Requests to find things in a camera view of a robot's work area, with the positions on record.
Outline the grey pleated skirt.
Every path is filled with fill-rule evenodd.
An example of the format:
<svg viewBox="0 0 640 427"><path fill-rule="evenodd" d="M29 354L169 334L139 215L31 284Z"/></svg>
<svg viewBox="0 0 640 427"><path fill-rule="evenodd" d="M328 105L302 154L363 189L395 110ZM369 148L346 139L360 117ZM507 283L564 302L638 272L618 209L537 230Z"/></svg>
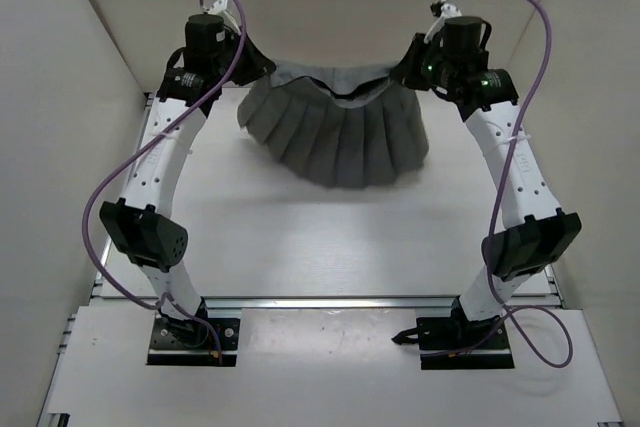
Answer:
<svg viewBox="0 0 640 427"><path fill-rule="evenodd" d="M429 152L415 91L390 64L320 67L279 61L237 109L241 128L296 176L333 189L385 187Z"/></svg>

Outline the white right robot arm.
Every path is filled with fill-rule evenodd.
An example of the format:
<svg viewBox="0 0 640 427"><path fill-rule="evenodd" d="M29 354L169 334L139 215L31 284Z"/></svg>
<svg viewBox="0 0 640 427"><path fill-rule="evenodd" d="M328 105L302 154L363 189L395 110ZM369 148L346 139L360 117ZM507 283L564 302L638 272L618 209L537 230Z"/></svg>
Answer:
<svg viewBox="0 0 640 427"><path fill-rule="evenodd" d="M514 292L557 261L582 228L551 192L522 125L519 95L509 73L489 66L491 25L443 7L427 33L414 36L392 78L416 91L433 91L457 107L496 187L498 207L482 241L485 266L454 302L449 338L471 347L497 320Z"/></svg>

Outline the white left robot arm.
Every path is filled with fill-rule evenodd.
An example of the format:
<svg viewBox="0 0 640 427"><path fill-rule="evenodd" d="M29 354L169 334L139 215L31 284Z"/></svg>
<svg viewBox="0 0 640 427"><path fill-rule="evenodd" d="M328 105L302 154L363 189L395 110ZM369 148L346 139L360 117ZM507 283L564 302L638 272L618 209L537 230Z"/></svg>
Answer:
<svg viewBox="0 0 640 427"><path fill-rule="evenodd" d="M184 265L187 230L172 220L176 186L218 83L243 86L275 65L243 37L227 13L188 18L185 44L167 62L155 95L133 175L115 202L104 202L99 217L116 249L147 277L161 300L157 312L165 329L188 345L208 336L204 301Z"/></svg>

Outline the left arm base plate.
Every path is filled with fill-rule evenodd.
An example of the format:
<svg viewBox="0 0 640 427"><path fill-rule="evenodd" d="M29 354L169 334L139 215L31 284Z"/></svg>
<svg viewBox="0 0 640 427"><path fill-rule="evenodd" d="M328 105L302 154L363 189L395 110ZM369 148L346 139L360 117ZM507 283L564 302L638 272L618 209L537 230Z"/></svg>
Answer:
<svg viewBox="0 0 640 427"><path fill-rule="evenodd" d="M204 326L186 327L184 322L157 314L149 339L146 364L235 367L241 327L240 311L209 311L207 321L218 335L219 343Z"/></svg>

